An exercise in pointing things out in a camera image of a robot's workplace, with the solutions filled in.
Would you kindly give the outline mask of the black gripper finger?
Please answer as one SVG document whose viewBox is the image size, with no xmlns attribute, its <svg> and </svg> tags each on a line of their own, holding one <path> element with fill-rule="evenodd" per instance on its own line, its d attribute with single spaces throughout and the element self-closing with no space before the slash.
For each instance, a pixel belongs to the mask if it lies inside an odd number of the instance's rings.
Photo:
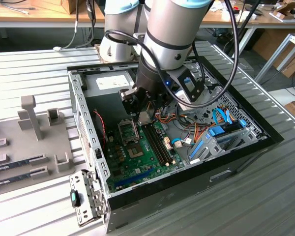
<svg viewBox="0 0 295 236">
<path fill-rule="evenodd" d="M 148 97 L 144 88 L 134 87 L 131 89 L 121 89 L 119 95 L 129 115 L 136 116 L 147 107 Z"/>
<path fill-rule="evenodd" d="M 155 100 L 151 101 L 152 115 L 155 115 L 157 110 L 168 106 L 172 102 L 173 98 L 168 94 L 160 94 Z"/>
</svg>

